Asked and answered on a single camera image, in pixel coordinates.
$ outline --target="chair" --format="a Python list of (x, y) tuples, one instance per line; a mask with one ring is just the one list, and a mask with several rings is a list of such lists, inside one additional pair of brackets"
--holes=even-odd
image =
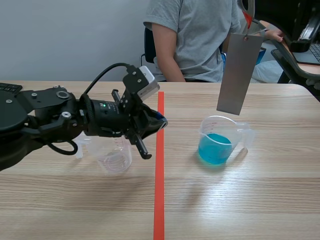
[[(226, 64), (226, 58), (227, 55), (223, 53), (223, 43), (219, 46), (219, 50), (221, 53), (221, 57), (223, 60), (224, 65)], [(145, 57), (145, 60), (150, 63), (154, 64), (154, 59), (157, 56), (156, 54), (156, 47), (155, 47), (155, 40), (154, 40), (154, 35), (151, 30), (148, 28), (145, 28), (144, 30), (144, 54), (141, 55), (140, 57), (140, 65), (142, 66), (142, 59)]]

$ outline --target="measuring cup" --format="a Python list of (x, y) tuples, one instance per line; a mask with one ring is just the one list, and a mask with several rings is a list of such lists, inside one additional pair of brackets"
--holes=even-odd
[(250, 148), (256, 135), (249, 124), (235, 122), (224, 116), (205, 118), (199, 133), (199, 155), (215, 165), (225, 163), (240, 142), (244, 142), (245, 148)]
[(78, 152), (76, 158), (83, 158), (83, 145), (99, 165), (109, 174), (118, 174), (127, 170), (132, 163), (131, 144), (124, 136), (99, 137), (86, 136), (82, 132), (76, 139)]

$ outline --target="gray t-shirt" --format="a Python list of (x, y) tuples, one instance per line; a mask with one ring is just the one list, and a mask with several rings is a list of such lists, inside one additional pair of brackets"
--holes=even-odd
[(150, 0), (144, 25), (152, 30), (152, 23), (177, 33), (174, 59), (187, 81), (222, 81), (219, 46), (241, 29), (236, 0)]

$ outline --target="wooden table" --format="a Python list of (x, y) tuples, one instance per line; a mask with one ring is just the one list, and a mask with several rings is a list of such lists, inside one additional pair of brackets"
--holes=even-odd
[[(80, 96), (87, 82), (16, 81), (25, 90), (64, 85)], [(120, 82), (101, 82), (92, 98), (111, 99)], [(166, 240), (319, 240), (320, 104), (299, 85), (251, 84), (240, 116), (216, 111), (220, 85), (162, 83), (165, 92)], [(146, 103), (157, 109), (157, 95)], [(197, 129), (212, 115), (248, 122), (256, 140), (225, 167), (197, 157)], [(133, 149), (126, 173), (105, 175), (47, 147), (0, 173), (1, 240), (152, 240), (153, 158)]]

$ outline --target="cup handle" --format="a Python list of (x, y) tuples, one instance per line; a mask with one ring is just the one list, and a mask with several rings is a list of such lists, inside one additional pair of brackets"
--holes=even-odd
[(252, 129), (248, 129), (248, 130), (243, 130), (242, 134), (244, 138), (244, 147), (246, 149), (250, 149), (254, 143), (256, 132)]
[(236, 126), (243, 134), (244, 147), (246, 149), (251, 148), (256, 137), (256, 132), (250, 128), (248, 123), (245, 122), (238, 122)]

